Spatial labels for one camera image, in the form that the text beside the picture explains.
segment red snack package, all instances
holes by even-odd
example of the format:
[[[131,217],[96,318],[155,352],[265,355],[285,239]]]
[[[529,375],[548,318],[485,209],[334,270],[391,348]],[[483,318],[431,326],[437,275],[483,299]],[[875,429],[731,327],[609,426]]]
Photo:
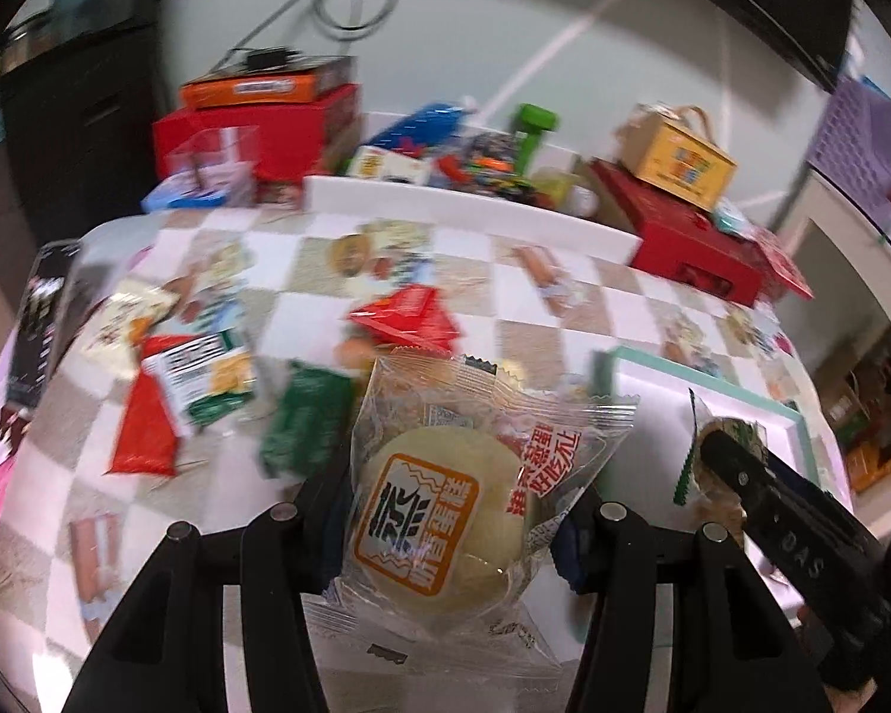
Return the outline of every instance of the red snack package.
[[[422,284],[356,308],[347,318],[384,343],[440,354],[452,354],[452,341],[462,334],[439,304],[439,291]]]
[[[188,343],[195,335],[156,335],[146,338],[140,359]],[[154,377],[141,368],[122,414],[119,441],[112,454],[109,474],[175,476],[178,436],[162,405],[162,390]]]

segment red box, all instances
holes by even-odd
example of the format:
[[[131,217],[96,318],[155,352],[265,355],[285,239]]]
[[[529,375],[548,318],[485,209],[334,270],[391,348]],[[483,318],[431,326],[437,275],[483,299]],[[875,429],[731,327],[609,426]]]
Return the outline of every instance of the red box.
[[[263,180],[299,184],[323,151],[360,112],[360,86],[337,88],[308,104],[243,104],[205,110],[182,109],[152,126],[159,178],[169,175],[167,154],[206,128],[257,126]]]
[[[620,166],[595,159],[587,171],[601,200],[613,199],[642,239],[632,267],[753,306],[763,273],[753,267],[749,241],[716,230],[694,206],[641,182]]]

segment green toy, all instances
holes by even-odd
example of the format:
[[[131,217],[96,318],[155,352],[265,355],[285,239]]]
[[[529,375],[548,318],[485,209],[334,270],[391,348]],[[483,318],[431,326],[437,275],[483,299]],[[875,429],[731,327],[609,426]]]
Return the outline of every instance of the green toy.
[[[518,137],[520,145],[518,156],[515,158],[515,173],[525,174],[531,159],[542,143],[545,132],[558,130],[558,116],[544,107],[536,107],[534,104],[523,104],[518,108],[515,116],[514,134],[525,135]]]

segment orange box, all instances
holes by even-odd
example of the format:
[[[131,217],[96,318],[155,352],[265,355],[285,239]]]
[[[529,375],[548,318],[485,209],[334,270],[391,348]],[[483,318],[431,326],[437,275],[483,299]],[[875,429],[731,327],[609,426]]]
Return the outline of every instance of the orange box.
[[[678,107],[675,121],[651,112],[629,128],[620,150],[620,163],[637,179],[661,188],[706,211],[722,197],[737,164],[713,144],[710,120],[699,107]],[[694,112],[703,122],[706,137],[686,126],[685,115]]]
[[[222,71],[192,80],[179,94],[190,110],[238,104],[307,104],[350,83],[351,56],[308,56],[287,70]]]

